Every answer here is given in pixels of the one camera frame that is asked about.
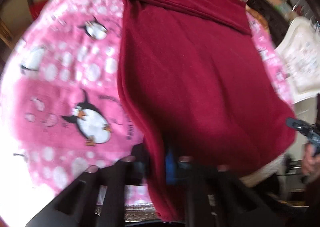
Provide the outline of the person's right hand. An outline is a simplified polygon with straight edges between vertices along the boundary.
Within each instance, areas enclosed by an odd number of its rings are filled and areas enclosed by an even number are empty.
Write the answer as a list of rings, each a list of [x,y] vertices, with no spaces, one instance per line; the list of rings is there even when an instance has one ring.
[[[302,174],[306,177],[306,183],[310,184],[319,178],[319,154],[314,156],[315,146],[308,143],[305,145],[302,159]]]

